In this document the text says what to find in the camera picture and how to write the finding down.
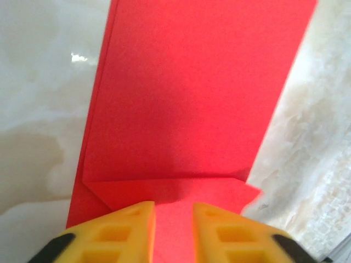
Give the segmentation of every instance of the red card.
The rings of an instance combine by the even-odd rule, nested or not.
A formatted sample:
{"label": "red card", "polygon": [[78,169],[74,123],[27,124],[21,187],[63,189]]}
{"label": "red card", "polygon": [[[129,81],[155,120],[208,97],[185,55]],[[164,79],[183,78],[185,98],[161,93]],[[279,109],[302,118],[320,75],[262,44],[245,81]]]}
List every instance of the red card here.
{"label": "red card", "polygon": [[243,181],[314,6],[112,0],[67,225],[153,200],[154,262],[193,261],[192,202],[258,194]]}

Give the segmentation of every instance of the black rubber pad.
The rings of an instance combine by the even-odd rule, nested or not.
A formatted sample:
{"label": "black rubber pad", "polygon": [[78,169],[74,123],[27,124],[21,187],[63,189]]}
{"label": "black rubber pad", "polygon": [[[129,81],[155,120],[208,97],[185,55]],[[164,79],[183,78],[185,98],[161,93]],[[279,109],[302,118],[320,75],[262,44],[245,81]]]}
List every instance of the black rubber pad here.
{"label": "black rubber pad", "polygon": [[295,263],[316,263],[315,261],[298,243],[294,240],[282,236],[272,235],[276,243],[288,254]]}
{"label": "black rubber pad", "polygon": [[28,263],[53,263],[75,238],[75,234],[68,233],[52,239]]}

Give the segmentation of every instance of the marble surface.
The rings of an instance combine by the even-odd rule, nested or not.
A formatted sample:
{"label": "marble surface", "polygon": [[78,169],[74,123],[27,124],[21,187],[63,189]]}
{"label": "marble surface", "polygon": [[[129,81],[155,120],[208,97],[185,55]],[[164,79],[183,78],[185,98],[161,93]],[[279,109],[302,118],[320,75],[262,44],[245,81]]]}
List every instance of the marble surface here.
{"label": "marble surface", "polygon": [[[108,0],[3,0],[0,262],[64,229]],[[351,1],[320,0],[252,169],[245,214],[317,258],[351,232]]]}

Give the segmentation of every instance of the red paper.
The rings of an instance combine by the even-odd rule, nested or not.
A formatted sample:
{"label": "red paper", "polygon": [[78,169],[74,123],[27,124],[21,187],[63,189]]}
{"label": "red paper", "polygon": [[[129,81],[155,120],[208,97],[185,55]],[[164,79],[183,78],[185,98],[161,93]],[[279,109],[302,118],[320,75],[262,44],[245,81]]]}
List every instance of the red paper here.
{"label": "red paper", "polygon": [[154,262],[192,262],[192,202],[240,212],[258,194],[239,180],[314,6],[113,0],[67,225],[153,200]]}

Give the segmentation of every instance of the yellow plastic tool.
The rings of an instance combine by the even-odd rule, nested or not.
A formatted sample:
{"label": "yellow plastic tool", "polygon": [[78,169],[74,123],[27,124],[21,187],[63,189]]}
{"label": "yellow plastic tool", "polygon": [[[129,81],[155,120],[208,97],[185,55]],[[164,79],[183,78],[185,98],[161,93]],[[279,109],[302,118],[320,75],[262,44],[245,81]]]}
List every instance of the yellow plastic tool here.
{"label": "yellow plastic tool", "polygon": [[[194,204],[196,263],[315,263],[284,231]],[[29,263],[151,263],[155,204],[141,202],[68,228]]]}

